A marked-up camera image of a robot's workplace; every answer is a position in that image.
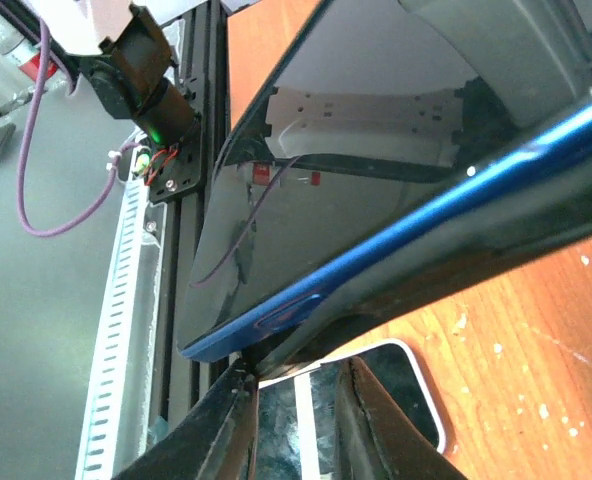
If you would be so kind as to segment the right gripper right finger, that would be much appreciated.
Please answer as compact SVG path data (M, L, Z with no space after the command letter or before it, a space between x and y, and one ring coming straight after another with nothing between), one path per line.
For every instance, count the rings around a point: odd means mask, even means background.
M359 357L340 364L335 389L336 479L462 479L414 427Z

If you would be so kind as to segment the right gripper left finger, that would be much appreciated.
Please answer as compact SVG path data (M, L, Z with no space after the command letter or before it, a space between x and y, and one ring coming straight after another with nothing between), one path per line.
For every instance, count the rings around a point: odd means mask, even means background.
M259 381L235 360L187 417L116 479L253 479Z

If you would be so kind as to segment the blue smartphone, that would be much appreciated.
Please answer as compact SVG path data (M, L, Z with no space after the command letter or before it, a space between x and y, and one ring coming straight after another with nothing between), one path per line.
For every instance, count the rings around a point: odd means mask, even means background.
M224 145L177 349L244 351L447 222L553 187L592 187L592 1L324 1Z

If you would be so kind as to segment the black phone case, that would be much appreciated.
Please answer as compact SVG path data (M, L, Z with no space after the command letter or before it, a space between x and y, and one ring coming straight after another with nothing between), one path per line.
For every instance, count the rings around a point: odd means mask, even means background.
M592 187L530 189L430 232L347 282L299 326L244 349L265 378L367 331L592 235Z

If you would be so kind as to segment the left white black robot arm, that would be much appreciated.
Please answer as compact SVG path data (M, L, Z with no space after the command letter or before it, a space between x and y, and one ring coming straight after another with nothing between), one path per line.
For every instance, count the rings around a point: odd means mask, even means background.
M137 1L28 1L58 57L92 87L105 111L131 120L157 146L184 142L197 120L167 77L177 65L150 9Z

